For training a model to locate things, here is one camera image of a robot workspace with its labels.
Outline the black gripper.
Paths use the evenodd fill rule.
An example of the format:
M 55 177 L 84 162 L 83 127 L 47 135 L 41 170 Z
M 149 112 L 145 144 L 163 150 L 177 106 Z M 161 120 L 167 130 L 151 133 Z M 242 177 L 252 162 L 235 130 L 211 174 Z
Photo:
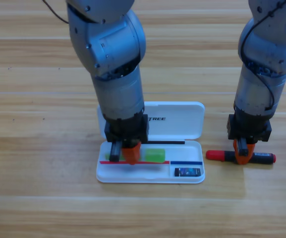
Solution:
M 105 136 L 112 144 L 109 161 L 123 157 L 130 165 L 140 160 L 140 148 L 148 142 L 148 115 L 136 113 L 129 119 L 106 119 Z
M 251 115 L 234 106 L 234 113 L 227 122 L 228 139 L 234 140 L 235 160 L 239 165 L 246 165 L 254 154 L 258 141 L 267 142 L 272 132 L 272 115 Z

